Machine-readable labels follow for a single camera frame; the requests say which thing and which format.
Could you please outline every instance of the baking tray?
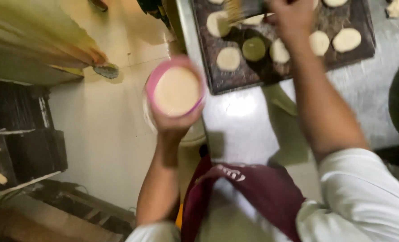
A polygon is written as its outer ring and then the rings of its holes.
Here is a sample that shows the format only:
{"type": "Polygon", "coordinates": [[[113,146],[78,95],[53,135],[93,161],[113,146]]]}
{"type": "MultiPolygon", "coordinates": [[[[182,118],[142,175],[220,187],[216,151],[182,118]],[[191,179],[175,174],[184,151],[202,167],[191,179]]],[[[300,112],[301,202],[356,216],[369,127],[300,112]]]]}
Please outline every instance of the baking tray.
{"type": "MultiPolygon", "coordinates": [[[[208,0],[190,1],[205,73],[213,95],[253,86],[275,84],[292,77],[291,61],[286,64],[274,63],[268,54],[272,41],[278,38],[273,26],[264,23],[258,26],[238,24],[232,27],[228,36],[214,37],[207,30],[207,17],[210,13],[223,10],[223,7],[210,3],[208,0]],[[216,58],[222,48],[237,47],[242,56],[243,42],[255,36],[260,37],[267,48],[266,55],[262,60],[252,63],[241,58],[240,67],[236,71],[228,72],[218,69],[216,58]]],[[[330,45],[325,56],[321,57],[328,70],[374,56],[376,42],[367,0],[349,0],[338,8],[329,8],[319,1],[315,14],[317,19],[312,31],[324,31],[331,41],[342,28],[355,28],[362,36],[360,46],[350,52],[337,53],[330,45]]]]}

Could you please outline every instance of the hand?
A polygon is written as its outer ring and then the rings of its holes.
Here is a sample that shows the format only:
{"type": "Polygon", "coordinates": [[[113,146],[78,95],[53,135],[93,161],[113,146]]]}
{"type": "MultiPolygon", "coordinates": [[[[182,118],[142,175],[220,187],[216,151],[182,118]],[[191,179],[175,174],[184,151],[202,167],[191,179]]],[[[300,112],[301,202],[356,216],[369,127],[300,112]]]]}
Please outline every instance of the hand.
{"type": "Polygon", "coordinates": [[[204,104],[201,103],[195,110],[179,118],[168,117],[152,107],[153,118],[158,130],[158,142],[166,146],[178,146],[189,128],[201,118],[204,104]]]}
{"type": "Polygon", "coordinates": [[[278,36],[289,51],[297,46],[309,43],[310,30],[313,26],[313,0],[267,0],[273,15],[265,21],[276,25],[278,36]]]}

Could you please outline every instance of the person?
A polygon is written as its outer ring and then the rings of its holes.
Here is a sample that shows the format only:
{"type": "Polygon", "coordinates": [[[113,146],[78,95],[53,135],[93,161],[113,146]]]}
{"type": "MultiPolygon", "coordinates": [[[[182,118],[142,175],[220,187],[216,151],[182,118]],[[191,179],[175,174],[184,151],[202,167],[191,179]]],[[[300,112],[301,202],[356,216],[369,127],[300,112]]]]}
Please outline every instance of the person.
{"type": "Polygon", "coordinates": [[[310,48],[312,0],[267,4],[275,13],[267,21],[291,55],[300,126],[324,203],[303,198],[284,168],[220,164],[192,179],[179,230],[171,220],[179,204],[177,147],[201,109],[177,121],[155,112],[156,151],[128,242],[399,242],[399,182],[370,151],[310,48]]]}

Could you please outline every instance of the metal table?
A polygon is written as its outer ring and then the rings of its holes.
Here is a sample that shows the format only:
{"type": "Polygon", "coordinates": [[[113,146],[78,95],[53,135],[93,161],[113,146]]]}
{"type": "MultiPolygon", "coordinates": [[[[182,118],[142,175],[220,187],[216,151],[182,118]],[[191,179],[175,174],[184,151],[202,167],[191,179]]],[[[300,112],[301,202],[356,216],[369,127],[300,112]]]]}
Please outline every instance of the metal table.
{"type": "MultiPolygon", "coordinates": [[[[357,114],[373,148],[399,144],[388,111],[388,92],[399,67],[399,19],[386,19],[385,0],[369,0],[377,47],[374,58],[328,72],[328,78],[357,114]]],[[[186,48],[204,70],[189,0],[177,0],[186,48]]],[[[280,83],[294,98],[292,80],[280,83]]],[[[219,96],[208,94],[202,113],[215,162],[288,164],[309,157],[296,119],[270,105],[279,85],[254,87],[219,96]]]]}

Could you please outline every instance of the white sleeve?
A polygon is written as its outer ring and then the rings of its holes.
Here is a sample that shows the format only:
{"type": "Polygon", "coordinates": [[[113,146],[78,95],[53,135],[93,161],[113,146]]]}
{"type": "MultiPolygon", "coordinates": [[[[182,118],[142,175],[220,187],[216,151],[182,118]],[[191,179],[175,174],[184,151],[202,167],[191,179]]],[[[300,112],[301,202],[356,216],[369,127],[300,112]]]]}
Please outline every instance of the white sleeve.
{"type": "Polygon", "coordinates": [[[326,206],[372,241],[399,242],[399,181],[364,149],[336,152],[319,167],[326,206]]]}
{"type": "Polygon", "coordinates": [[[159,222],[138,226],[126,242],[180,242],[180,230],[174,222],[159,222]]]}

